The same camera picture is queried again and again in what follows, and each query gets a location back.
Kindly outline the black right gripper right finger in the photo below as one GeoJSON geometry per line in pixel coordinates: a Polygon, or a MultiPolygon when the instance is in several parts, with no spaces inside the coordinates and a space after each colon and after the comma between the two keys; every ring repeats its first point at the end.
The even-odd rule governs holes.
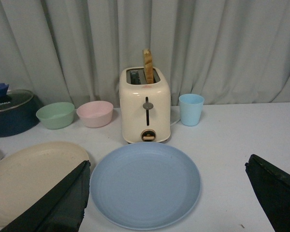
{"type": "Polygon", "coordinates": [[[255,154],[250,156],[245,167],[274,231],[290,232],[290,174],[255,154]]]}

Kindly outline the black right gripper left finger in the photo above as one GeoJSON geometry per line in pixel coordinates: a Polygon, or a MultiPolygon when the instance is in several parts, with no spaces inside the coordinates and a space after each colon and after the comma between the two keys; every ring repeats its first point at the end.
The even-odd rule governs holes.
{"type": "Polygon", "coordinates": [[[80,163],[2,232],[77,232],[89,198],[90,162],[80,163]]]}

